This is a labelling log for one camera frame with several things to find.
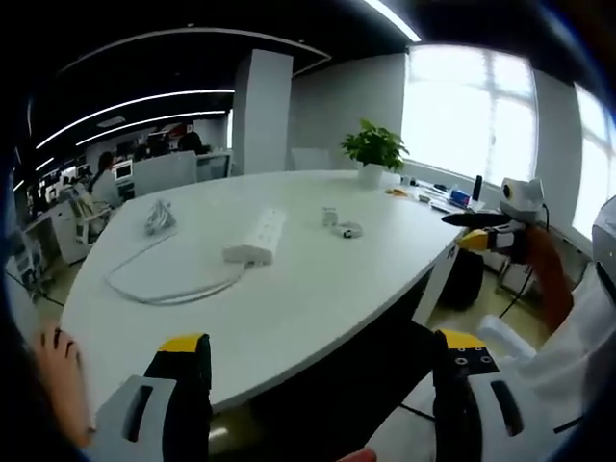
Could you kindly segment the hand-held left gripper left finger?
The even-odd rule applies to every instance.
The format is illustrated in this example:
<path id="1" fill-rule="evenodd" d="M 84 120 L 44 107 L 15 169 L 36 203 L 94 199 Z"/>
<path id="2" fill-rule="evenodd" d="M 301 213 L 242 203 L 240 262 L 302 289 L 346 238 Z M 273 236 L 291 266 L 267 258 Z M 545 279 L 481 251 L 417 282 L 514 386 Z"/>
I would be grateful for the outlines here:
<path id="1" fill-rule="evenodd" d="M 132 375 L 99 409 L 97 461 L 206 461 L 212 362 L 210 337 L 171 338 L 143 375 Z"/>

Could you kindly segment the person's left hand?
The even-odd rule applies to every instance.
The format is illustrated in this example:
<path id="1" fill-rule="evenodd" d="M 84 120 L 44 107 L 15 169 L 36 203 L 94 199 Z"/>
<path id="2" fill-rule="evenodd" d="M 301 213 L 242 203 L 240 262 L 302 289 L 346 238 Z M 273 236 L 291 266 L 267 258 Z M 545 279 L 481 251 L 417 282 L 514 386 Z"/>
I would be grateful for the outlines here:
<path id="1" fill-rule="evenodd" d="M 376 462 L 377 455 L 370 448 L 361 448 L 339 458 L 336 462 Z"/>

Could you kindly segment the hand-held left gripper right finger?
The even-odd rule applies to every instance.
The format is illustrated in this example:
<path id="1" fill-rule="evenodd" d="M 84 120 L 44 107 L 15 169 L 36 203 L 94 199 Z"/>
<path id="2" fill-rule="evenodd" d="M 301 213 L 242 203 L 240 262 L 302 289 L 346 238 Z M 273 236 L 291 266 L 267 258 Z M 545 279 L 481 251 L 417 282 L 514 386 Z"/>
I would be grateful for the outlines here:
<path id="1" fill-rule="evenodd" d="M 546 461 L 576 427 L 554 426 L 538 397 L 470 334 L 434 333 L 432 380 L 438 461 Z"/>

